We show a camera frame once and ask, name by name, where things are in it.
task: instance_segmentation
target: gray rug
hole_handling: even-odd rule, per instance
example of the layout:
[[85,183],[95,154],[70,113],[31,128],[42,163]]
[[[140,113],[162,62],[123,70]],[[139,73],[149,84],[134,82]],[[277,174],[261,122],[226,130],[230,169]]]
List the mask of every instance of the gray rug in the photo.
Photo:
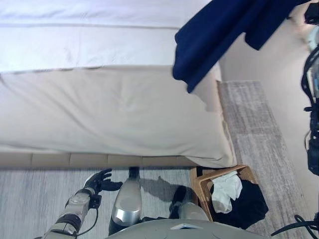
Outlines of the gray rug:
[[[41,171],[0,170],[0,237],[33,239],[42,236],[64,209],[68,198],[83,187],[86,178],[97,170]],[[169,206],[178,185],[190,187],[188,169],[141,169],[142,217],[168,217]],[[114,170],[112,180],[125,181],[128,169]],[[103,239],[108,235],[110,215],[117,192],[103,192],[99,220],[82,239]],[[186,201],[190,201],[190,190]],[[95,210],[82,227],[89,229]]]
[[[269,207],[265,220],[248,230],[271,238],[270,233],[294,223],[295,214],[309,220],[294,167],[260,82],[223,82],[220,94],[238,163],[252,168]],[[312,237],[306,229],[296,229],[277,238]]]

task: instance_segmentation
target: white cloth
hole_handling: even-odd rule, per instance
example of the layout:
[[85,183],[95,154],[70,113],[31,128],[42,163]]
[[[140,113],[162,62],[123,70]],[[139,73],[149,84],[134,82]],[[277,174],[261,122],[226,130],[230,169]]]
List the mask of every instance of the white cloth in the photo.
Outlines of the white cloth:
[[0,0],[1,25],[180,28],[209,0]]
[[0,72],[172,65],[176,32],[125,27],[0,27]]
[[243,188],[237,171],[227,173],[212,180],[214,191],[211,195],[213,207],[217,213],[229,213],[232,210],[231,201],[240,196]]

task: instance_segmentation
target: wooden basket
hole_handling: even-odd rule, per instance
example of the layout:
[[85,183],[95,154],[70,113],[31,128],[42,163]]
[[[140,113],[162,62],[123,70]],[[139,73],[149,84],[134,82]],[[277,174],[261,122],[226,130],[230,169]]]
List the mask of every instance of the wooden basket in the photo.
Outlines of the wooden basket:
[[203,176],[195,177],[192,180],[192,188],[198,197],[201,207],[206,212],[210,221],[214,220],[215,215],[215,211],[213,210],[211,203],[210,193],[210,188],[213,186],[212,179],[218,178],[232,171],[237,171],[237,175],[239,176],[239,178],[257,184],[253,172],[247,165],[237,165],[232,168],[213,170],[213,172],[207,173]]

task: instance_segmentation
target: metal robot leg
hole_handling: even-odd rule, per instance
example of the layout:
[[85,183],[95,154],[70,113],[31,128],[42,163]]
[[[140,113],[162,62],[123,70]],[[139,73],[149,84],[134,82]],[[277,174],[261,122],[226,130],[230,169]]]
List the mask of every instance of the metal robot leg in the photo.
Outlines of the metal robot leg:
[[180,219],[209,221],[205,211],[194,203],[184,203],[178,210]]
[[109,236],[140,222],[142,211],[139,169],[130,168],[130,176],[122,185],[113,205]]

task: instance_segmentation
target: navy blue cloth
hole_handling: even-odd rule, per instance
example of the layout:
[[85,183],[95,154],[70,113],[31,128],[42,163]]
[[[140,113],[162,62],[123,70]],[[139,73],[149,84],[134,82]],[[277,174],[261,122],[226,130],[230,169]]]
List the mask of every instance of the navy blue cloth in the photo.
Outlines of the navy blue cloth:
[[190,93],[243,32],[259,50],[294,6],[308,0],[213,0],[175,35],[173,77]]

